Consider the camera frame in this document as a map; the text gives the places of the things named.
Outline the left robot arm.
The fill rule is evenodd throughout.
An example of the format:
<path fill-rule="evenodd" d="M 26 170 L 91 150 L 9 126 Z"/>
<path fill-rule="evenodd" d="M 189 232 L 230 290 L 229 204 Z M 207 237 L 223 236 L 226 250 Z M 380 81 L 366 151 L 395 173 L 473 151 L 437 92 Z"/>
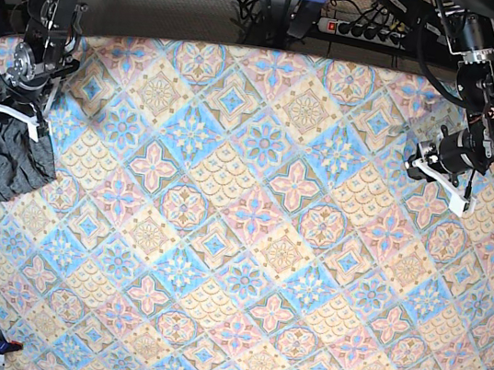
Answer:
<path fill-rule="evenodd" d="M 461 57 L 456 77 L 458 94 L 450 93 L 427 66 L 423 30 L 428 17 L 419 23 L 417 56 L 420 68 L 443 98 L 465 112 L 466 127 L 451 133 L 441 127 L 437 139 L 419 141 L 415 152 L 404 160 L 408 176 L 414 180 L 437 182 L 449 195 L 448 209 L 457 216 L 476 207 L 473 180 L 459 189 L 459 176 L 484 176 L 494 163 L 494 20 L 480 16 L 455 0 L 430 0 L 442 23 L 449 53 Z"/>

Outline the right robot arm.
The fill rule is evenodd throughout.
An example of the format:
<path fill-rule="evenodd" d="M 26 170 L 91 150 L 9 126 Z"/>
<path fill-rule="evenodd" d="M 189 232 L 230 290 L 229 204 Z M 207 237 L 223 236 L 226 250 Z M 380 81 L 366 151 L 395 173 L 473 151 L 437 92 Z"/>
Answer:
<path fill-rule="evenodd" d="M 26 30 L 12 64 L 0 68 L 0 115 L 26 125 L 35 143 L 49 132 L 46 118 L 61 84 L 80 67 L 74 57 L 88 6 L 80 0 L 26 0 Z"/>

